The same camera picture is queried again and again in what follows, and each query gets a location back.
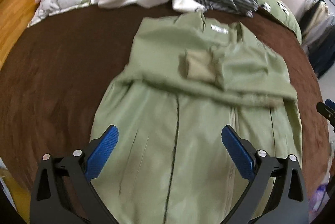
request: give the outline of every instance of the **blue gripper pad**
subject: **blue gripper pad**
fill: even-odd
[[[242,178],[252,181],[255,178],[254,163],[235,131],[229,126],[222,129],[222,143],[228,150]]]
[[[329,108],[331,108],[335,111],[335,103],[333,101],[331,101],[330,99],[326,100],[325,105],[327,105]]]
[[[119,131],[113,126],[108,133],[102,138],[97,148],[93,151],[86,162],[85,177],[88,181],[95,179],[100,175],[101,170],[106,164],[115,145],[119,139]]]

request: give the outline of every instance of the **hanging clothes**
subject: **hanging clothes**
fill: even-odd
[[[314,4],[316,0],[304,0],[304,2],[299,7],[298,11],[294,14],[296,20],[300,22],[301,18]]]
[[[314,27],[304,38],[302,47],[304,52],[308,55],[309,50],[314,48],[316,44],[319,42],[319,39],[327,34],[327,30],[335,24],[335,15],[330,15],[321,23],[319,23],[316,27]]]
[[[306,36],[312,28],[328,17],[328,12],[328,7],[324,0],[316,2],[316,4],[304,14],[299,23],[302,36]]]
[[[331,30],[321,45],[309,56],[315,74],[321,78],[335,62],[335,26]]]

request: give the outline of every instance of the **brown blanket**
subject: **brown blanket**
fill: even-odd
[[[0,71],[0,157],[31,189],[45,153],[69,155],[87,145],[95,111],[111,80],[128,62],[143,17],[177,15],[171,4],[144,9],[96,6],[48,17],[28,28]],[[303,173],[309,195],[324,177],[328,130],[316,112],[317,79],[293,32],[257,13],[254,18],[209,11],[221,23],[241,21],[281,54],[298,92],[303,125]]]

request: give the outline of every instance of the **green bedding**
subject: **green bedding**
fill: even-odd
[[[213,83],[186,77],[186,51],[210,54]],[[221,142],[227,124],[256,149],[301,164],[297,95],[283,58],[241,23],[200,12],[145,18],[94,118],[91,139],[109,125],[120,136],[92,184],[120,223],[220,223],[247,186]]]
[[[259,6],[263,5],[265,2],[268,3],[271,7],[270,14],[274,16],[284,26],[292,30],[295,33],[299,43],[301,44],[301,30],[299,24],[295,19],[293,13],[284,3],[282,3],[280,0],[257,0],[257,2]],[[287,11],[289,12],[289,15],[287,15],[287,13],[285,13],[282,10],[280,5],[278,5],[278,2],[280,2],[281,4],[283,4],[283,6],[286,7]]]

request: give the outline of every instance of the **clothing label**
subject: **clothing label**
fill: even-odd
[[[223,34],[228,34],[228,29],[221,28],[215,25],[212,25],[212,30],[215,30],[216,32],[223,33]]]

